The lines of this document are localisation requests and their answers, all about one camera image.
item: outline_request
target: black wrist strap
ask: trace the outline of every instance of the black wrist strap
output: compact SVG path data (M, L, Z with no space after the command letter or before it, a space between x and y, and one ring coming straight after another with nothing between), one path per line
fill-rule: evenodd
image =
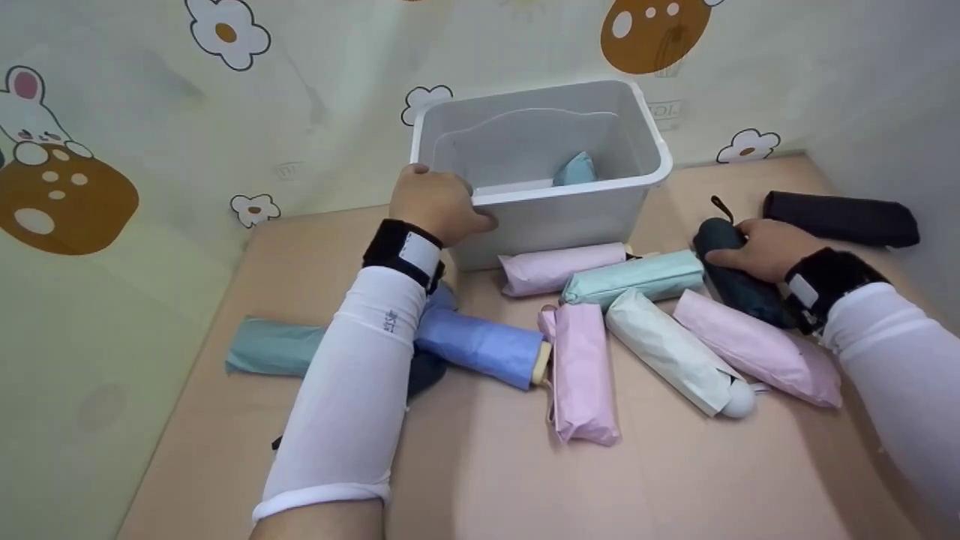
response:
M830 309L838 300L862 287L888 282L873 266L850 252L824 248L803 258L786 274L790 296L787 305L801 314L807 324L801 331L811 333L827 323Z
M384 219L363 255L363 267L385 266L409 276L433 293L444 276L445 266L440 261L444 246L431 233L416 225L397 219ZM426 265L436 260L434 268Z

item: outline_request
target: white flower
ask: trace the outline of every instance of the white flower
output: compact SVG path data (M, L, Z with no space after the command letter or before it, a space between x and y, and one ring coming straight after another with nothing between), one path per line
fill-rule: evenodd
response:
M190 33L211 55L237 71L253 65L253 56L270 48L270 34L253 22L253 12L241 0L184 0L193 17Z
M718 163L736 163L738 161L764 160L780 145L780 136L770 132L761 134L749 128L733 136L730 146L717 154Z
M237 212L237 219L249 229L257 223L280 217L280 208L274 204L274 198L264 193L256 197L234 195L230 207Z
M423 110L427 105L438 101L446 101L453 98L453 90L447 85L436 85L432 88L426 86L417 86L407 92L407 108L400 113L400 121L405 125L413 127L414 120L417 119L417 113Z

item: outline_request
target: pink rabbit ear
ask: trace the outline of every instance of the pink rabbit ear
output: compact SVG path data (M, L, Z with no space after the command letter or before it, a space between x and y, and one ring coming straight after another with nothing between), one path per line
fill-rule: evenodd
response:
M39 103L43 100L43 79L33 69L16 65L7 72L7 90L18 97Z

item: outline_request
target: white label on wrist strap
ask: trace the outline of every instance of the white label on wrist strap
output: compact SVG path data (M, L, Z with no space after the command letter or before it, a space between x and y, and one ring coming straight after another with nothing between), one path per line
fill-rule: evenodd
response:
M817 299L820 298L817 291L813 290L810 283L806 282L800 274L794 276L793 279L790 280L790 283L787 284L787 287L790 288L790 292L797 295L797 299L800 300L801 304L806 306L807 309L813 307Z
M400 258L418 267L433 279L437 264L440 262L440 248L419 234L407 233L407 239L403 241L403 248L400 249Z

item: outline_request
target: white plastic storage box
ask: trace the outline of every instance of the white plastic storage box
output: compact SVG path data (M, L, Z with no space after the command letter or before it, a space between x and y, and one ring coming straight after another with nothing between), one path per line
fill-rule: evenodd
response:
M599 180L553 187L584 151ZM417 116L410 161L459 174L473 205L500 221L451 250L460 270L495 268L498 255L626 241L647 190L673 168L639 86L622 81L435 104Z

